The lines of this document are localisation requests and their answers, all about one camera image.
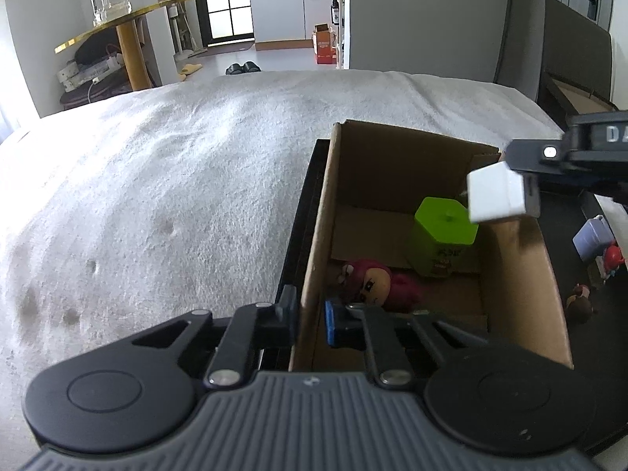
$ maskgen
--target doorway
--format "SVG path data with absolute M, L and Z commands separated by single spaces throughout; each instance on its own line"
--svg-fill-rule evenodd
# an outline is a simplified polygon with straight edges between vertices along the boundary
M 197 0 L 203 45 L 252 39 L 250 0 Z

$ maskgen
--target green tin can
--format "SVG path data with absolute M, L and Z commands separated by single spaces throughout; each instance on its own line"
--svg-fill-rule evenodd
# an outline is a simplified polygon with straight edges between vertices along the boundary
M 476 234 L 463 204 L 428 196 L 414 214 L 407 259 L 422 276 L 447 277 Z

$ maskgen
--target black shoe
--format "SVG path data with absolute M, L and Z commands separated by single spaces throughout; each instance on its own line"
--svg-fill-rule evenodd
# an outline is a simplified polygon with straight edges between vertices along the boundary
M 245 73 L 259 73 L 262 71 L 262 69 L 257 67 L 257 65 L 255 65 L 253 62 L 246 62 L 246 64 L 244 64 L 242 68 Z
M 228 76 L 231 74 L 243 74 L 244 72 L 244 67 L 242 67 L 240 64 L 231 64 L 225 71 L 225 75 Z

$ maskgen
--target floor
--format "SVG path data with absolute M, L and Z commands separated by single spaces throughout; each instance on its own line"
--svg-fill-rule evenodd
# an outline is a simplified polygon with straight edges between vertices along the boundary
M 225 70 L 231 64 L 242 65 L 248 61 L 255 62 L 263 71 L 324 71 L 336 68 L 335 65 L 316 64 L 314 50 L 311 48 L 257 51 L 255 45 L 247 51 L 188 58 L 184 63 L 203 66 L 200 71 L 190 75 L 191 78 L 211 79 L 224 76 Z

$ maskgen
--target blue container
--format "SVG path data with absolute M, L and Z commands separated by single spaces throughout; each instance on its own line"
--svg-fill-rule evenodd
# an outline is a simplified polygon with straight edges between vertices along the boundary
M 604 216 L 588 220 L 573 238 L 578 255 L 583 262 L 591 262 L 601 256 L 604 250 L 615 242 L 613 232 Z

